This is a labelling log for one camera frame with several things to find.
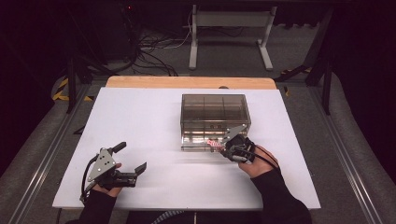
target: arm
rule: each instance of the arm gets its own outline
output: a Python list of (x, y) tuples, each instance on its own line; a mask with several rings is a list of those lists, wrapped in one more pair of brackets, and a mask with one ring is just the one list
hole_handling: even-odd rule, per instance
[(90, 197), (88, 197), (79, 219), (68, 221), (67, 224), (108, 224), (121, 190), (122, 188), (107, 190), (95, 185), (90, 191)]
[(251, 164), (239, 163), (262, 195), (262, 223), (312, 223), (306, 206), (295, 199), (286, 187), (276, 158), (260, 146), (256, 146), (255, 153), (277, 167), (274, 169), (259, 158)]

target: black sleeve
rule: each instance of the black sleeve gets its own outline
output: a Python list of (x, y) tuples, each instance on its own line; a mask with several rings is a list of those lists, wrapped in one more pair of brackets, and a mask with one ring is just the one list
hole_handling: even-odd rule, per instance
[(108, 224), (116, 200), (117, 198), (103, 192), (91, 190), (79, 220), (68, 221), (66, 224)]
[(312, 223), (307, 207), (289, 192), (279, 172), (270, 172), (252, 178), (262, 195), (262, 223)]

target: clear acrylic container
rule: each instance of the clear acrylic container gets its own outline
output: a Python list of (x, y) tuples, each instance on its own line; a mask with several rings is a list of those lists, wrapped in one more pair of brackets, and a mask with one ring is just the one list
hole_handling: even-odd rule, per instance
[(181, 104), (181, 149), (211, 151), (207, 140), (220, 142), (227, 129), (245, 124), (250, 115), (244, 94), (183, 94)]

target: metal frame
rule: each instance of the metal frame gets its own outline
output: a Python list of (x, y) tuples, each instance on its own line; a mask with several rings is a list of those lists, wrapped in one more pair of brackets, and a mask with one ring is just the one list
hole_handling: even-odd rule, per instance
[(375, 205), (370, 198), (370, 195), (365, 187), (365, 184), (363, 183), (363, 180), (361, 179), (361, 176), (359, 175), (358, 170), (353, 164), (352, 159), (349, 157), (347, 148), (344, 145), (344, 142), (341, 139), (341, 136), (337, 131), (334, 123), (332, 122), (332, 118), (328, 116), (325, 109), (321, 108), (320, 93), (318, 91), (318, 88), (309, 88), (309, 92), (320, 112), (320, 115), (322, 116), (322, 119), (324, 120), (328, 128), (328, 131), (334, 143), (335, 154), (338, 156), (338, 159), (346, 172), (346, 176), (349, 180), (350, 186), (355, 192), (356, 198), (361, 205), (361, 210), (366, 216), (368, 223), (382, 224), (382, 219), (376, 211)]
[(264, 34), (261, 39), (257, 40), (257, 44), (262, 54), (262, 61), (265, 69), (273, 70), (268, 50), (266, 48), (268, 37), (271, 32), (272, 24), (276, 14), (276, 7), (272, 7), (271, 11), (260, 12), (214, 12), (214, 11), (199, 11), (197, 6), (192, 6), (192, 27), (191, 27), (191, 52), (190, 64), (191, 70), (196, 68), (197, 54), (198, 54), (198, 26), (246, 26), (246, 27), (264, 27)]
[(90, 85), (82, 85), (80, 91), (78, 92), (76, 104), (73, 106), (69, 113), (65, 114), (61, 127), (59, 128), (54, 139), (52, 140), (46, 155), (44, 156), (37, 170), (35, 171), (35, 175), (31, 179), (29, 186), (24, 192), (21, 201), (15, 209), (11, 219), (8, 221), (9, 224), (24, 222), (27, 213), (29, 212), (29, 209), (35, 200), (35, 196), (37, 196), (38, 192), (40, 191), (41, 186), (43, 185), (44, 180), (46, 179), (47, 174), (50, 171), (50, 167), (55, 161), (58, 151), (61, 149), (62, 142), (64, 140), (66, 132), (69, 129), (69, 126), (71, 125), (73, 117), (75, 116), (79, 105), (84, 101), (84, 97), (87, 94), (89, 88)]

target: white board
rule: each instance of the white board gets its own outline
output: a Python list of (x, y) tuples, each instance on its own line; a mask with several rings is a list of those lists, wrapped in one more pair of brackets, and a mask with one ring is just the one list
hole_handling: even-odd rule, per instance
[(148, 163), (135, 188), (124, 188), (116, 207), (129, 210), (257, 210), (262, 198), (248, 175), (219, 153), (181, 151), (184, 93), (245, 94), (248, 136), (278, 159), (291, 194), (309, 209), (320, 208), (312, 179), (278, 90), (102, 88), (64, 174), (53, 206), (81, 208), (82, 176), (101, 147), (126, 142), (114, 154), (120, 171)]

